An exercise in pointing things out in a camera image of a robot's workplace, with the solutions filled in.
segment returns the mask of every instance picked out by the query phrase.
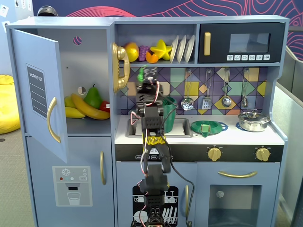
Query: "patterned wall mural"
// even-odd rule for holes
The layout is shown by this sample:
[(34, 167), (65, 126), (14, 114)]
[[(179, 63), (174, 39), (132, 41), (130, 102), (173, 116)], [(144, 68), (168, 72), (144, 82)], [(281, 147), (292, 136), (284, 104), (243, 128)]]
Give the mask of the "patterned wall mural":
[[(303, 0), (33, 0), (69, 17), (193, 17), (281, 15), (291, 26), (303, 26)], [(303, 33), (289, 33), (287, 45), (303, 60)]]

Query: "open cabinet door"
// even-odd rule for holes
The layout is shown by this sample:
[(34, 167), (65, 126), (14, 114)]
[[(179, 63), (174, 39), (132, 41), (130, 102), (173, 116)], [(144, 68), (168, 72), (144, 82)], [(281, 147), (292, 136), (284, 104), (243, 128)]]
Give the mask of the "open cabinet door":
[(68, 142), (57, 41), (12, 30), (25, 131), (67, 162)]

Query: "play kitchen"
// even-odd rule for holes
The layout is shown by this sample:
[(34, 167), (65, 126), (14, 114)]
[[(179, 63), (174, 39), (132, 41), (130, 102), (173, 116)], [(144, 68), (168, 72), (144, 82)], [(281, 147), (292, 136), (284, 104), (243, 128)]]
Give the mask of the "play kitchen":
[[(274, 227), (287, 137), (271, 112), (288, 21), (31, 17), (7, 26), (35, 225), (144, 226), (142, 122), (130, 114), (147, 65), (169, 100), (172, 161), (195, 185), (192, 197), (191, 184), (167, 174), (164, 221)], [(161, 161), (156, 148), (149, 161)]]

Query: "oven door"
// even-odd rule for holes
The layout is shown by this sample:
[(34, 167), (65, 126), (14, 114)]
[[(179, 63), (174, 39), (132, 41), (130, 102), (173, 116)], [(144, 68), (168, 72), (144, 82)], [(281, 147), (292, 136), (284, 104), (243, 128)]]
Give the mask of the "oven door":
[(280, 62), (284, 23), (201, 24), (199, 63)]

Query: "cabinet handle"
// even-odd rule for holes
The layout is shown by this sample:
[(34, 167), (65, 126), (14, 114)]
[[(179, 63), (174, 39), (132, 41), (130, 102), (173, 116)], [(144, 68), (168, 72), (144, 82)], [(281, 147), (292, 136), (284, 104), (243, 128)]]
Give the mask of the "cabinet handle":
[(188, 213), (188, 185), (185, 186), (185, 216)]
[(54, 97), (51, 101), (51, 103), (49, 104), (48, 110), (47, 110), (47, 115), (46, 115), (46, 121), (47, 121), (47, 127), (48, 130), (51, 134), (51, 136), (58, 142), (61, 143), (61, 139), (59, 136), (56, 135), (56, 133), (54, 133), (52, 126), (51, 126), (51, 114), (53, 111), (53, 108), (55, 107), (55, 105), (57, 104), (57, 100), (56, 97)]
[[(119, 77), (120, 74), (120, 65), (119, 60), (124, 61), (124, 76)], [(126, 50), (118, 46), (115, 43), (112, 43), (112, 64), (113, 64), (113, 86), (114, 92), (124, 88), (128, 82), (129, 74), (130, 74), (130, 64), (128, 60), (128, 56)]]
[(219, 171), (218, 174), (222, 176), (227, 176), (227, 177), (232, 177), (232, 178), (247, 178), (247, 177), (252, 177), (254, 175), (257, 175), (257, 171), (251, 172), (249, 174), (244, 174), (244, 175), (234, 175), (234, 174), (228, 174), (226, 172)]
[(104, 177), (104, 165), (103, 165), (103, 162), (104, 162), (104, 152), (101, 151), (101, 153), (100, 153), (100, 173), (101, 173), (102, 183), (103, 183), (103, 185), (105, 185), (106, 184), (106, 179)]
[(211, 40), (210, 32), (205, 32), (204, 33), (204, 56), (210, 55), (210, 40)]

